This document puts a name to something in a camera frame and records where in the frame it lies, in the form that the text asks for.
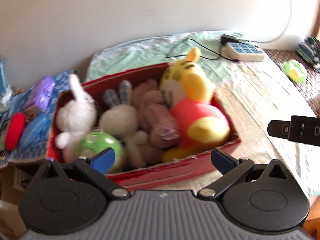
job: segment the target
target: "white cable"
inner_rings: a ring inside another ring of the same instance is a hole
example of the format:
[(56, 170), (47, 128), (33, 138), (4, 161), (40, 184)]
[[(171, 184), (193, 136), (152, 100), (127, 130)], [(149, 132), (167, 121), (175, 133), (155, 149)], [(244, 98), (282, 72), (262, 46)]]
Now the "white cable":
[(274, 38), (271, 41), (249, 41), (249, 40), (240, 40), (240, 41), (249, 41), (249, 42), (255, 42), (255, 43), (272, 43), (272, 42), (275, 42), (275, 41), (278, 41), (279, 39), (281, 39), (284, 36), (285, 32), (287, 31), (287, 29), (290, 25), (290, 22), (291, 22), (291, 18), (292, 18), (292, 0), (289, 0), (289, 2), (290, 2), (289, 19), (288, 19), (287, 25), (284, 27), (283, 31), (280, 33), (280, 35), (278, 37)]

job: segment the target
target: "white power strip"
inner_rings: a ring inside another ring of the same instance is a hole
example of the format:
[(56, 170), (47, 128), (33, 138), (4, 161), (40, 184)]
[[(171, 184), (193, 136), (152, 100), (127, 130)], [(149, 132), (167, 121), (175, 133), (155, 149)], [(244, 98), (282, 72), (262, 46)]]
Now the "white power strip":
[(263, 61), (265, 57), (263, 49), (249, 43), (228, 42), (226, 52), (232, 59), (241, 61)]

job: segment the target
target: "green ball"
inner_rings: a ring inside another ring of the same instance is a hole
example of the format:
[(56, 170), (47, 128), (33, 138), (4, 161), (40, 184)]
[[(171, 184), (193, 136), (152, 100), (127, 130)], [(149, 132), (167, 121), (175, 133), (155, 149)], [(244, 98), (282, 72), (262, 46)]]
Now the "green ball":
[(108, 173), (117, 173), (122, 171), (127, 156), (122, 144), (112, 135), (102, 131), (94, 131), (87, 134), (79, 143), (77, 148), (78, 156), (86, 156), (91, 158), (106, 148), (112, 148), (115, 151), (115, 163), (109, 169)]

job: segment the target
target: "white stuffed bunny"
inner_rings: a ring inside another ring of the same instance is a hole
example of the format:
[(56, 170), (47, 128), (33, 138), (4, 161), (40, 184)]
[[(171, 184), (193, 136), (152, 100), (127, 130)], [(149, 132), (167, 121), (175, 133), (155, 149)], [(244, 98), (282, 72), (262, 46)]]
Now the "white stuffed bunny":
[(69, 86), (75, 100), (59, 109), (56, 124), (62, 133), (55, 138), (55, 144), (62, 149), (66, 163), (78, 157), (76, 148), (79, 141), (92, 130), (97, 120), (94, 100), (84, 91), (77, 75), (69, 75)]
[(147, 163), (143, 160), (138, 145), (147, 143), (148, 134), (138, 131), (138, 113), (131, 106), (131, 93), (132, 86), (127, 80), (119, 85), (120, 98), (113, 89), (105, 91), (103, 99), (110, 109), (100, 118), (99, 128), (124, 141), (130, 165), (134, 168), (143, 168)]

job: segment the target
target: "pink plush toy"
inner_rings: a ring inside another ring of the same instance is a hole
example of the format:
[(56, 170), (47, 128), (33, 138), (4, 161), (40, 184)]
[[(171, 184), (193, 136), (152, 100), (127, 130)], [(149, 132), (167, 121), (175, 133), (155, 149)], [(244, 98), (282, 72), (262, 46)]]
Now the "pink plush toy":
[(138, 85), (132, 93), (140, 127), (150, 133), (148, 143), (140, 146), (144, 160), (150, 164), (159, 163), (163, 149), (176, 145), (180, 139), (176, 121), (163, 105), (165, 100), (157, 88), (155, 80), (148, 80)]

